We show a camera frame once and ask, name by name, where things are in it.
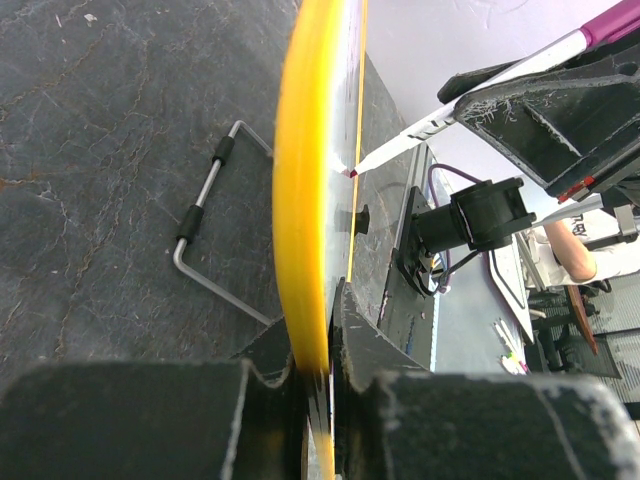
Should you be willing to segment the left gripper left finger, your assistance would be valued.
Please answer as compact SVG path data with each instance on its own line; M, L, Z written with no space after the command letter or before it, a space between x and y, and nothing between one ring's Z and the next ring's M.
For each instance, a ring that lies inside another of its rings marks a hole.
M283 322L229 360L42 366L1 397L5 479L300 479L306 407Z

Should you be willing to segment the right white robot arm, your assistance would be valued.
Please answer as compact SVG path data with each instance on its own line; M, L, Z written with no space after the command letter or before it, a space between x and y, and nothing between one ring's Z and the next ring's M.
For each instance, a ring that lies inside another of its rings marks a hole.
M564 202L591 193L639 204L639 47L604 45L552 68L494 86L498 64L452 77L438 98L454 119ZM511 178L452 195L421 227L432 252L467 244L487 251L532 225Z

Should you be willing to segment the orange framed whiteboard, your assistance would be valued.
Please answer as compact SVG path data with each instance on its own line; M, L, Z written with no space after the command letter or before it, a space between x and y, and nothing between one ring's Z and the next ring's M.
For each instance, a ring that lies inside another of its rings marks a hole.
M275 121L273 247L279 298L323 478L336 474L330 324L353 264L366 63L365 1L302 2Z

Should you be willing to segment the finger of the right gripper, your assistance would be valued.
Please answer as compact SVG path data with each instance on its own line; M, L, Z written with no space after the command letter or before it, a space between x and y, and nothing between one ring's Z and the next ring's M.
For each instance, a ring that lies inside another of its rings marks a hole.
M559 201L618 190L639 200L639 50L594 67L552 70L456 98L455 120ZM597 105L563 103L570 91L615 86Z
M593 49L555 67L552 69L552 72L558 73L563 71L570 73L571 71L577 71L582 67L594 67L597 63L603 63L605 60L611 60L614 56L615 52L613 50ZM472 72L456 74L451 77L438 91L438 100L441 103L450 102L468 93L475 87L478 87L481 83L487 82L514 64L515 62L507 62ZM581 92L578 92L577 90L570 91L568 99L563 100L563 103L569 104L572 102L575 104L597 105L598 103L607 102L608 97L615 98L614 85L583 89Z

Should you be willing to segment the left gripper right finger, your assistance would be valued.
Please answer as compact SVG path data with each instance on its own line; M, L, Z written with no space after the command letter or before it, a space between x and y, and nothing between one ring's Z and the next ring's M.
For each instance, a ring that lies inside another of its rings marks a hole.
M433 374L340 282L332 309L336 468L345 479L635 479L626 409L583 376Z

